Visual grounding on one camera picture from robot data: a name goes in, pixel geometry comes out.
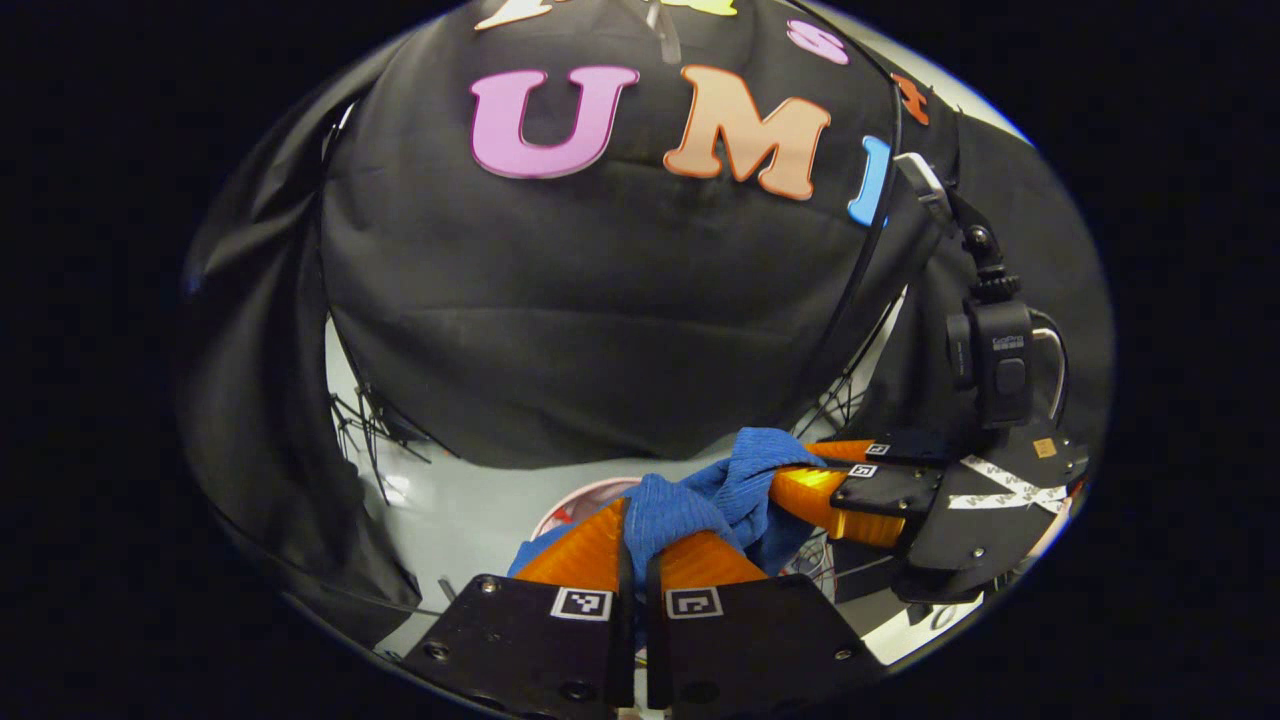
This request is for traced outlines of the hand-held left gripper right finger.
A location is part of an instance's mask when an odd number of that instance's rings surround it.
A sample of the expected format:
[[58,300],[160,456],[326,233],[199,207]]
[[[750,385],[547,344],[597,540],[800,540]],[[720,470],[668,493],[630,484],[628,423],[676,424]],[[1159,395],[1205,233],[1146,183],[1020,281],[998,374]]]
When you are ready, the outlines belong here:
[[801,575],[701,532],[646,568],[645,706],[664,716],[829,716],[887,667]]

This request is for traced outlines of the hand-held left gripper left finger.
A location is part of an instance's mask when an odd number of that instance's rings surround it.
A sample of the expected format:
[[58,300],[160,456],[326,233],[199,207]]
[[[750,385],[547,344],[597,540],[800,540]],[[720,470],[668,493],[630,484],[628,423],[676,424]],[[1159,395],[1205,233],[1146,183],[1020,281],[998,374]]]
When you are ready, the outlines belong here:
[[614,719],[635,703],[626,498],[512,577],[475,577],[408,650],[404,670],[512,717]]

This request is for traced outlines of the blue corduroy shirt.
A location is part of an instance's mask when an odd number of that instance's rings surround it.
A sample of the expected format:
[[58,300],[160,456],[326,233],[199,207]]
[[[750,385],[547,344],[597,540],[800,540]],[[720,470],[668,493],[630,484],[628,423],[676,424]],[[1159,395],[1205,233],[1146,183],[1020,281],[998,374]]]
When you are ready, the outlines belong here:
[[681,480],[648,473],[604,507],[524,542],[507,575],[621,594],[617,551],[623,548],[628,589],[641,597],[659,552],[708,533],[764,577],[774,577],[814,532],[813,523],[773,503],[774,475],[785,468],[827,466],[786,430],[742,428],[727,457]]

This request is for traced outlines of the black backdrop cloth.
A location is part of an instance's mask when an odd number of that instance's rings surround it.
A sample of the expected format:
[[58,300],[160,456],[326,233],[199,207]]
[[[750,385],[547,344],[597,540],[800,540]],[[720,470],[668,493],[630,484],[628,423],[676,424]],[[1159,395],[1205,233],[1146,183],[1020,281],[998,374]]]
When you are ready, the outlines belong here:
[[195,480],[266,553],[374,603],[425,562],[340,450],[343,369],[387,429],[481,497],[657,471],[792,429],[888,336],[855,425],[977,423],[942,318],[972,279],[888,179],[918,151],[995,223],[1065,334],[1064,429],[1102,448],[1114,314],[1041,152],[974,94],[835,10],[785,0],[472,0],[329,78],[227,178],[184,266],[175,413]]

